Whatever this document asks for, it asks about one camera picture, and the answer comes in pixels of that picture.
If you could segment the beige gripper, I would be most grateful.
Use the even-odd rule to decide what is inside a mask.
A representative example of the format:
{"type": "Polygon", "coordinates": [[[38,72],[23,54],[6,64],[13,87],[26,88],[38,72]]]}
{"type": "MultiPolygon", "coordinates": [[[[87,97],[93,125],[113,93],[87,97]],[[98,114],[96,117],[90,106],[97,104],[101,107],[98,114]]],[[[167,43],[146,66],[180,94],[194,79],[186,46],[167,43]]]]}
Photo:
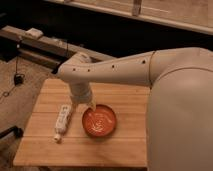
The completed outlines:
{"type": "MultiPolygon", "coordinates": [[[[92,100],[92,90],[88,83],[70,84],[70,97],[75,103],[82,104],[88,103],[88,107],[93,111],[96,110],[96,102],[92,100]]],[[[71,105],[71,112],[75,112],[77,104],[71,105]]]]}

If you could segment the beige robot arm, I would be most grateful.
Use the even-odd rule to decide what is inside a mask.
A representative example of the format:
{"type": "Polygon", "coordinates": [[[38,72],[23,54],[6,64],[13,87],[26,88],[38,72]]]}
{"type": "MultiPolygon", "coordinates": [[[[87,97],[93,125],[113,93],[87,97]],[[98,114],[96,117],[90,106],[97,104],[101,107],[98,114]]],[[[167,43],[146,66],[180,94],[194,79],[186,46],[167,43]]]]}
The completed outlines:
{"type": "Polygon", "coordinates": [[[213,52],[156,50],[92,62],[78,52],[57,76],[73,102],[92,101],[91,82],[147,86],[148,171],[213,171],[213,52]]]}

